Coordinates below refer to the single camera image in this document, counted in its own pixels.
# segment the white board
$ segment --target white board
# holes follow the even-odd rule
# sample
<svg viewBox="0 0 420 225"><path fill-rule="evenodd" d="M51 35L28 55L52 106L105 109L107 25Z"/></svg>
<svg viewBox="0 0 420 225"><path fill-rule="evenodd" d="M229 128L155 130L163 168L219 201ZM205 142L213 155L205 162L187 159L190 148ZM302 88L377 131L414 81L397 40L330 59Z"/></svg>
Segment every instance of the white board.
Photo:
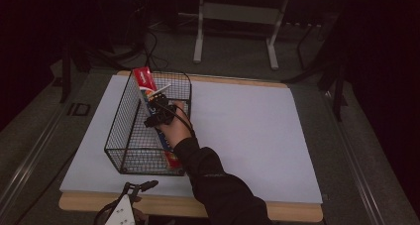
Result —
<svg viewBox="0 0 420 225"><path fill-rule="evenodd" d="M113 76L60 190L120 193L156 179L146 194L193 196L187 176L119 174L104 153L127 76ZM192 81L191 121L201 147L265 201L322 203L293 96L287 88Z"/></svg>

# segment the black wire mesh basket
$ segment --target black wire mesh basket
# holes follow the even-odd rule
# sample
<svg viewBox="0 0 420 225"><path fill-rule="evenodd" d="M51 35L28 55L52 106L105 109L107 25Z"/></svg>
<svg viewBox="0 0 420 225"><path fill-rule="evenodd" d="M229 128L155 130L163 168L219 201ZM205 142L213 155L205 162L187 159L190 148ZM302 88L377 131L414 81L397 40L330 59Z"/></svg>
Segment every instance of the black wire mesh basket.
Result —
<svg viewBox="0 0 420 225"><path fill-rule="evenodd" d="M165 91L169 104L183 101L184 112L191 112L191 81L184 73L155 71L152 73L157 89L170 84ZM148 115L141 102L141 92L131 73L121 97L112 124L105 153L115 169L123 174L153 174L183 176L182 167L172 167L168 157L175 155L165 151L158 140L155 128L144 124Z"/></svg>

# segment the wire mesh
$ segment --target wire mesh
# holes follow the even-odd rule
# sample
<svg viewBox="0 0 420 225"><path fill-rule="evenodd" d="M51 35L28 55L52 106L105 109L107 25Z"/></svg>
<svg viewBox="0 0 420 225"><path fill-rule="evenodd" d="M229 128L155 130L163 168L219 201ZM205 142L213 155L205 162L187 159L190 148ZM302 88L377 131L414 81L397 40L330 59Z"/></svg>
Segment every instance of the wire mesh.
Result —
<svg viewBox="0 0 420 225"><path fill-rule="evenodd" d="M169 99L184 102L189 116L191 107L191 82L187 75L175 72L153 72L157 89L170 84L164 92ZM144 125L148 115L141 107L141 92L133 74L128 78L112 124L105 153L119 173L184 175L182 168L169 166L164 149L158 143L154 128Z"/></svg>

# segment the black sleeve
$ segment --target black sleeve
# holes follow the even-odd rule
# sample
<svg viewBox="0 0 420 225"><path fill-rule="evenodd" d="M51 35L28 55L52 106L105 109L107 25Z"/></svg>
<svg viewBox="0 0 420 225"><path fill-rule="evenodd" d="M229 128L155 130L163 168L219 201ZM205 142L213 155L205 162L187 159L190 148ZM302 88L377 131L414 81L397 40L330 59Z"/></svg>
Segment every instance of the black sleeve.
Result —
<svg viewBox="0 0 420 225"><path fill-rule="evenodd" d="M255 197L242 180L225 173L212 149L200 149L196 138L187 138L173 152L189 175L194 196L204 204L212 224L271 224L265 202Z"/></svg>

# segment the human hand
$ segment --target human hand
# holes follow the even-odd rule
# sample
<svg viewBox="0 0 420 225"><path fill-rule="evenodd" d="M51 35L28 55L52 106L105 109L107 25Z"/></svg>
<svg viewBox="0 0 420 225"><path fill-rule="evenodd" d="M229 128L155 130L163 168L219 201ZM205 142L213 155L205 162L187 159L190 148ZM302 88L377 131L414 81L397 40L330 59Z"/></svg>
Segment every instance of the human hand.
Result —
<svg viewBox="0 0 420 225"><path fill-rule="evenodd" d="M191 122L188 117L180 110L184 108L184 104L180 101L175 101L173 104L177 106L176 115L178 115L189 125L189 127L191 127ZM173 120L169 125L162 124L158 126L158 128L163 131L169 145L172 148L175 148L180 141L191 137L189 129L177 117L173 117Z"/></svg>

